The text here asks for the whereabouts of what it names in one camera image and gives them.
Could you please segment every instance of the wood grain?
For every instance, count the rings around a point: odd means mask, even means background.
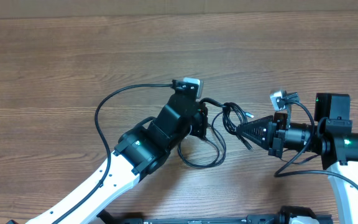
[[[0,223],[41,214],[100,165],[104,147],[93,115],[106,95],[183,77],[203,79],[203,96],[239,103],[256,118],[273,113],[271,89],[297,91],[312,112],[316,92],[348,93],[358,132],[358,12],[0,20]],[[157,115],[171,94],[139,88],[107,102],[99,120],[111,146]],[[210,108],[211,116],[218,112]],[[294,121],[307,122],[304,112],[296,109]],[[108,211],[238,217],[299,205],[337,219],[326,177],[274,179],[281,161],[224,137],[223,165],[192,169],[172,152]],[[202,162],[214,156],[195,138],[183,152]],[[290,169],[320,168],[315,159]]]

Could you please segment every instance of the wooden table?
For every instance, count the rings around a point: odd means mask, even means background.
[[[256,118],[273,114],[272,89],[297,91],[311,112],[315,93],[348,93],[358,132],[358,12],[0,20],[0,223],[36,217],[100,165],[106,155],[93,116],[106,95],[183,77],[204,80],[204,97],[236,102]],[[139,88],[109,101],[99,120],[111,147],[138,121],[157,115],[172,93]],[[209,108],[210,118],[219,112]],[[308,120],[295,109],[293,121]],[[223,129],[221,121],[217,126]],[[173,151],[107,210],[239,217],[299,205],[337,220],[325,176],[275,179],[282,161],[224,137],[223,165],[192,169]],[[183,147],[193,161],[214,157],[195,138]],[[295,169],[321,169],[321,161]]]

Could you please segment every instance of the wooden tabletop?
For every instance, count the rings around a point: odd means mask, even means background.
[[[204,80],[204,97],[235,102],[255,118],[274,113],[273,89],[297,91],[312,113],[317,92],[348,93],[357,133],[358,12],[0,20],[0,223],[43,213],[105,160],[93,116],[106,95],[183,77]],[[172,93],[139,88],[107,102],[99,120],[111,147],[134,124],[156,116]],[[219,110],[208,107],[211,119]],[[294,110],[294,122],[308,121]],[[221,120],[217,126],[223,130]],[[222,133],[223,165],[193,169],[175,149],[107,210],[149,218],[241,217],[298,205],[337,220],[327,177],[275,179],[282,161]],[[183,152],[196,162],[215,155],[192,137]],[[296,169],[321,169],[321,161],[290,168]]]

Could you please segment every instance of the robotic arm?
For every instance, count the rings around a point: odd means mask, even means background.
[[[110,158],[91,177],[28,223],[89,223],[115,198],[162,166],[171,149],[189,133],[200,138],[205,136],[208,110],[203,101],[196,101],[201,97],[202,81],[192,78],[173,80],[170,87],[175,93],[157,118],[147,118],[124,133]],[[274,116],[242,124],[236,132],[268,150],[270,156],[279,158],[283,148],[301,152],[311,137],[308,151],[321,155],[323,169],[341,174],[358,185],[358,134],[351,133],[349,95],[317,94],[314,120],[319,124],[315,132],[310,125],[290,121],[291,105],[286,102],[299,102],[297,93],[279,91],[271,94],[270,98],[276,111],[287,110],[288,113],[276,112]],[[143,124],[149,121],[149,127],[144,128]],[[357,189],[336,177],[329,176],[329,180],[340,222],[358,223]],[[81,198],[85,201],[78,205]],[[310,220],[293,214],[280,223],[302,223],[302,219]]]

